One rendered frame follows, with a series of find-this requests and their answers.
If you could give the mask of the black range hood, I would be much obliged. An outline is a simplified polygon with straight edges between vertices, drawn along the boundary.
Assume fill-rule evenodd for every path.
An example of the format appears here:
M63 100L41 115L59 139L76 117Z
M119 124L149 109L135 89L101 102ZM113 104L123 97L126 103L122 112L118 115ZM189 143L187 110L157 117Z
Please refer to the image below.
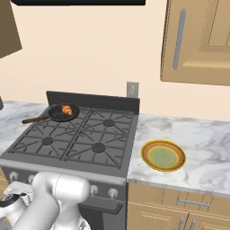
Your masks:
M16 5L146 5L146 0L11 0Z

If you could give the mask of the grey wall outlet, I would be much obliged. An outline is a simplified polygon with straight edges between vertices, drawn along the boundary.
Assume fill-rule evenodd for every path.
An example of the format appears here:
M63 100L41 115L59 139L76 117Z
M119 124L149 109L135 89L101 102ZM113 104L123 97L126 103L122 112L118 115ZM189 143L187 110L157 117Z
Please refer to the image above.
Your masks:
M137 98L138 97L138 82L127 82L127 96L129 98Z

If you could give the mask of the light wood drawer front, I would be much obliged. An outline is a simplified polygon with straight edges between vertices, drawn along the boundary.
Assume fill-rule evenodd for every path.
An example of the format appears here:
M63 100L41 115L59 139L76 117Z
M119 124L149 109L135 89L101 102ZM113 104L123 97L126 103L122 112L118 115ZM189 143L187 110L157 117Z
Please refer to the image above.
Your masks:
M178 198L204 203L209 202L210 207L183 204L177 201ZM128 184L128 201L142 205L162 205L230 217L230 198L171 190L132 182Z

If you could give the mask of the brown yellow green plate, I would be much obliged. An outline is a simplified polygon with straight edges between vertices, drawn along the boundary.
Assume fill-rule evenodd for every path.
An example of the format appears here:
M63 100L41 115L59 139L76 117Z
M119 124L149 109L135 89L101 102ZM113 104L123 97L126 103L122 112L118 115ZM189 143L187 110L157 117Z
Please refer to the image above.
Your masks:
M141 157L149 167L161 172L177 171L186 162L186 155L180 146L162 139L145 143Z

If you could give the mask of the light wood base cupboard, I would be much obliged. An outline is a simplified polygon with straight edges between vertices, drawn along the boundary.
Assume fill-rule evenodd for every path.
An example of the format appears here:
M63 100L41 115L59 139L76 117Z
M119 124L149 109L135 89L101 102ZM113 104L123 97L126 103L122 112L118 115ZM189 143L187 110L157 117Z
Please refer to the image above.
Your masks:
M4 172L0 167L0 198L4 196L4 190L8 187L8 181L4 176Z

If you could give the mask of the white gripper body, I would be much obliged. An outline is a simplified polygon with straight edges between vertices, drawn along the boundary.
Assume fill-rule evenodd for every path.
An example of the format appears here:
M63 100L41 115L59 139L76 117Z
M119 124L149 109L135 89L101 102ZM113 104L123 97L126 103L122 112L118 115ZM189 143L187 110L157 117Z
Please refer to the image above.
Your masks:
M21 194L26 193L29 195L30 200L33 200L34 192L33 188L30 184L19 182L19 181L13 181L11 184L8 185L8 187L4 190L5 194Z

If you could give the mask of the golden brown croissant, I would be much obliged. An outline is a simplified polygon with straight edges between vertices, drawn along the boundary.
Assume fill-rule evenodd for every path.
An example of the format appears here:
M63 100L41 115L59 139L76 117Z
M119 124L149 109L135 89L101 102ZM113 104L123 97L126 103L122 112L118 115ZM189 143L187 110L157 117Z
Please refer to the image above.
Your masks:
M67 114L67 115L71 115L72 114L72 109L69 105L62 105L62 112Z

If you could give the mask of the light wood wall cupboard door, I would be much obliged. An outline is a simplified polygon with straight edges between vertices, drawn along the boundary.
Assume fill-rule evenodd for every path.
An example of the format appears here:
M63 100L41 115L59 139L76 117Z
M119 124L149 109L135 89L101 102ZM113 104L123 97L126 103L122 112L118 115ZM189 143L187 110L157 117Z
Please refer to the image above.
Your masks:
M185 7L179 65L173 69L181 9ZM167 0L161 80L230 85L230 0Z

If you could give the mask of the light wood base cupboard door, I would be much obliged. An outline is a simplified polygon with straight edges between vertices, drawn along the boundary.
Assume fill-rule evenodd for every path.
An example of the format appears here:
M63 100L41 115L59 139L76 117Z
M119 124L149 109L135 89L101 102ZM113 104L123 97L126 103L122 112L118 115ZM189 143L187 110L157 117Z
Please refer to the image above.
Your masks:
M194 230L230 230L229 218L205 216L195 213L189 213L184 230L190 230L192 219L196 221Z
M127 230L178 230L180 218L183 226L188 213L171 208L128 203Z

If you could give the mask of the brown wall cupboard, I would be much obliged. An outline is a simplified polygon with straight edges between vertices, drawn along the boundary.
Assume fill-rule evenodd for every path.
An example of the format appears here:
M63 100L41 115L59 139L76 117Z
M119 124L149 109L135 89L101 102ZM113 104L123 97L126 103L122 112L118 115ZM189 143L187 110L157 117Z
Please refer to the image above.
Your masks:
M0 58L22 49L10 0L0 0Z

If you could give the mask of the dark grey stove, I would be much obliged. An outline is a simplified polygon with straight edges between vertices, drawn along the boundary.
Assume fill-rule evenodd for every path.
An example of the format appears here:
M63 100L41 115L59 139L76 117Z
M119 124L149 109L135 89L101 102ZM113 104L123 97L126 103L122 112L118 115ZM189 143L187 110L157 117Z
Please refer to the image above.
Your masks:
M127 174L139 114L139 99L81 93L47 92L49 107L74 104L77 118L67 122L51 119L33 122L0 155L0 166L17 181L28 182L38 172L66 173L84 177L99 191L81 203L123 208L118 215L80 208L92 230L126 230ZM108 195L110 188L119 194Z

